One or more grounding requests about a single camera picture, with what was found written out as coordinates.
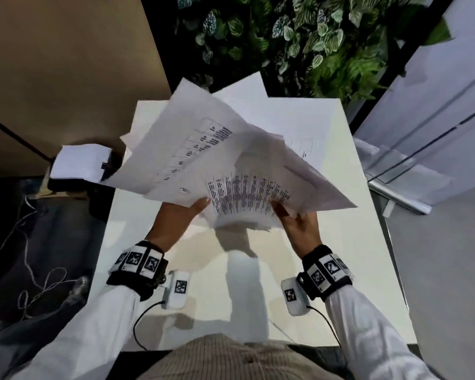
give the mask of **wrist strap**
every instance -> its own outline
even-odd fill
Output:
[[[352,285],[352,273],[338,255],[325,245],[319,245],[302,260],[304,272],[297,281],[311,300],[320,297],[323,301],[345,285]]]
[[[160,284],[168,263],[158,246],[146,240],[140,241],[119,256],[109,270],[107,284],[125,285],[144,301]]]

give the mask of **white wall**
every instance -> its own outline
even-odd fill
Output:
[[[454,0],[445,13],[454,40],[421,47],[355,136],[410,154],[475,111],[475,0]],[[475,187],[475,119],[418,155],[453,182],[423,201],[436,204]],[[401,177],[408,179],[408,173]]]

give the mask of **beige wall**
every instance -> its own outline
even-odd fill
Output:
[[[122,150],[136,101],[169,96],[140,0],[0,0],[0,122],[48,156]],[[31,174],[14,153],[9,173]]]

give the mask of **table surface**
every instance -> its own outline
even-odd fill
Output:
[[[148,102],[153,115],[165,102]],[[132,130],[146,132],[151,121],[134,120]],[[395,326],[406,343],[416,343],[393,263],[370,197],[343,109],[338,103],[330,141],[321,167],[323,175],[358,207],[319,212],[322,241],[355,275],[364,293]],[[89,294],[91,301],[107,280],[108,269],[124,250],[143,239],[159,202],[116,190]],[[312,346],[337,345],[323,318],[311,311],[293,317],[287,311],[280,282],[302,270],[284,230],[240,227],[210,230],[190,225],[166,254],[168,270],[191,272],[188,299],[182,310],[148,311],[136,328],[150,350],[173,349],[210,333],[225,333],[241,342],[286,340]],[[137,314],[161,300],[162,289],[140,303]],[[312,306],[327,315],[320,299]],[[139,349],[131,339],[123,350]]]

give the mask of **green plant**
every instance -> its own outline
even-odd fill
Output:
[[[216,89],[261,70],[274,95],[371,99],[420,33],[424,1],[178,0],[183,36],[202,59],[186,76]],[[442,19],[424,45],[450,39]]]

